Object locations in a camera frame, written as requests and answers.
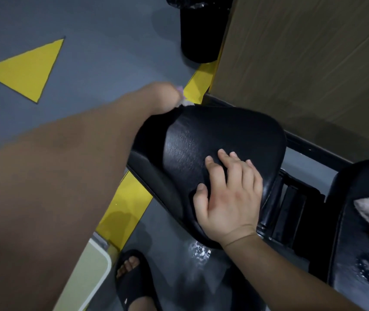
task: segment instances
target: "wooden wall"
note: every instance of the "wooden wall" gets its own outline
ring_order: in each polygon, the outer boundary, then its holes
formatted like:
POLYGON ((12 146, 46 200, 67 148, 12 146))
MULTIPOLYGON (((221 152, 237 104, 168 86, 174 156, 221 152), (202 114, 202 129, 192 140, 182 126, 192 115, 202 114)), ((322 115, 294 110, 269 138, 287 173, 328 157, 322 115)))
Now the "wooden wall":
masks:
POLYGON ((210 93, 369 158, 369 0, 237 0, 210 93))

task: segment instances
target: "person's left arm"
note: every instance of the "person's left arm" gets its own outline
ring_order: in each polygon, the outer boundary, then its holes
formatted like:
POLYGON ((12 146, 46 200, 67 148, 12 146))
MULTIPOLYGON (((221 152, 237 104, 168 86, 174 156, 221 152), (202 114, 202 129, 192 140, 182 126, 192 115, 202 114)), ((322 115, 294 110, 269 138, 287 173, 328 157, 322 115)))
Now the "person's left arm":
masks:
POLYGON ((181 94, 152 83, 0 148, 0 310, 52 310, 119 185, 135 134, 181 94))

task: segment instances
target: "person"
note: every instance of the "person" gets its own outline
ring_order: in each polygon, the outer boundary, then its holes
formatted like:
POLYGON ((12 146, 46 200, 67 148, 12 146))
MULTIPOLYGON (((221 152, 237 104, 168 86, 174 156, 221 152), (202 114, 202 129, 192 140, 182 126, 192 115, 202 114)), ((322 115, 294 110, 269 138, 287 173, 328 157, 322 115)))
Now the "person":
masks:
MULTIPOLYGON (((172 84, 151 83, 0 148, 0 310, 53 309, 121 180, 135 134, 149 116, 170 111, 181 98, 172 84)), ((197 187, 197 219, 270 309, 359 310, 261 240, 255 232, 260 174, 235 153, 218 155, 228 181, 207 157, 211 195, 204 184, 197 187)), ((154 310, 145 257, 135 251, 121 259, 115 281, 124 308, 154 310)))

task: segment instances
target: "yellow stripe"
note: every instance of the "yellow stripe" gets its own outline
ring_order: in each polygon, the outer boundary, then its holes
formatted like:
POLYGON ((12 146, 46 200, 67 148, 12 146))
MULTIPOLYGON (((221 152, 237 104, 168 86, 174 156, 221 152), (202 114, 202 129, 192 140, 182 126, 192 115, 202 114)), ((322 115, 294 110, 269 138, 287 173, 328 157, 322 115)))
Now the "yellow stripe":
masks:
POLYGON ((151 199, 151 194, 128 171, 96 231, 121 250, 151 199))
POLYGON ((216 62, 200 64, 196 73, 183 90, 184 96, 195 104, 201 104, 203 95, 212 83, 213 73, 216 70, 216 62))
MULTIPOLYGON (((203 95, 212 82, 215 69, 216 62, 200 65, 184 88, 184 95, 188 100, 195 104, 202 103, 203 95)), ((151 194, 131 172, 127 172, 96 231, 121 250, 151 199, 151 194)))

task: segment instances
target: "hand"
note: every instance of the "hand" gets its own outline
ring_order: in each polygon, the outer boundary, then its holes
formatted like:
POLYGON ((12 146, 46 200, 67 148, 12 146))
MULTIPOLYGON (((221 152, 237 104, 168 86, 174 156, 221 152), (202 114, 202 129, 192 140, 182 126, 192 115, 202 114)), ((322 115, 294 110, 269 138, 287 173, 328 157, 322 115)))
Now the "hand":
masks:
POLYGON ((228 183, 222 166, 211 156, 205 165, 211 182, 211 195, 200 183, 193 197, 197 221, 205 234, 222 248, 248 235, 256 235, 262 198, 262 177, 250 160, 241 161, 235 152, 218 151, 228 169, 228 183))
POLYGON ((183 99, 183 94, 168 82, 150 83, 139 89, 139 92, 143 93, 147 100, 151 100, 152 115, 169 112, 183 99))

